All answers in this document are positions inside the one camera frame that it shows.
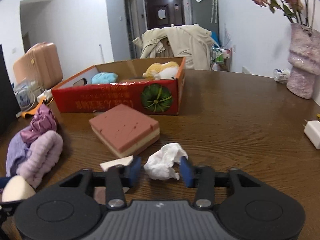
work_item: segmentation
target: refrigerator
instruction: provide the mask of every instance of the refrigerator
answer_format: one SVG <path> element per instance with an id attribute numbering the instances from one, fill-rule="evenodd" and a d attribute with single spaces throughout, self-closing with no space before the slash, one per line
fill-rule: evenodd
<path id="1" fill-rule="evenodd" d="M 217 12 L 217 23 L 215 23 L 215 18 L 213 18 L 213 22 L 211 23 L 212 0 L 202 0 L 201 2 L 197 2 L 196 0 L 189 1 L 191 24 L 198 23 L 202 28 L 215 32 L 219 39 L 219 12 Z"/>

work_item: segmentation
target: door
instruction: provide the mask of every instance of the door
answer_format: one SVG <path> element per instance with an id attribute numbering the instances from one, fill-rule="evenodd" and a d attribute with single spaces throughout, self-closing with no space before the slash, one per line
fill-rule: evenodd
<path id="1" fill-rule="evenodd" d="M 183 0 L 145 0 L 148 30 L 184 25 Z"/>
<path id="2" fill-rule="evenodd" d="M 129 49 L 130 49 L 130 58 L 137 58 L 136 47 L 133 44 L 135 39 L 134 27 L 133 27 L 133 18 L 132 18 L 132 3 L 134 0 L 124 0 L 124 9 L 125 9 L 125 20 L 127 25 Z"/>

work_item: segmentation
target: pink suitcase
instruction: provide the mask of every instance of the pink suitcase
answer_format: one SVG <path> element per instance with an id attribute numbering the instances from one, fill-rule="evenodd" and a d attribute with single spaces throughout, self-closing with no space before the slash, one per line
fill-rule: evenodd
<path id="1" fill-rule="evenodd" d="M 47 42 L 34 45 L 14 63 L 13 72 L 17 84 L 29 79 L 45 89 L 54 87 L 63 78 L 56 45 Z"/>

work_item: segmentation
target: crumpled tissue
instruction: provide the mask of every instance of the crumpled tissue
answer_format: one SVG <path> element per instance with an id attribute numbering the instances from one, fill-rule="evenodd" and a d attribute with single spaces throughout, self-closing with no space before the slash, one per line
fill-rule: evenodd
<path id="1" fill-rule="evenodd" d="M 180 179 L 179 173 L 172 168 L 174 163 L 180 164 L 180 158 L 187 153 L 179 143 L 169 143 L 162 146 L 159 151 L 151 155 L 144 165 L 146 173 L 151 179 Z"/>

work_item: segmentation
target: white foam piece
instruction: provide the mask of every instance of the white foam piece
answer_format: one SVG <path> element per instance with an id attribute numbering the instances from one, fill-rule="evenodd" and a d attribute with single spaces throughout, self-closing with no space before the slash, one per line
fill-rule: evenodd
<path id="1" fill-rule="evenodd" d="M 25 181 L 22 176 L 12 177 L 2 193 L 2 202 L 27 199 L 35 194 L 35 190 Z"/>
<path id="2" fill-rule="evenodd" d="M 133 156 L 128 156 L 122 159 L 117 159 L 114 161 L 106 162 L 106 163 L 100 163 L 100 167 L 102 168 L 103 171 L 107 171 L 110 167 L 116 166 L 116 165 L 123 165 L 123 166 L 128 166 L 133 160 Z M 129 190 L 128 187 L 124 187 L 123 191 L 126 193 Z"/>

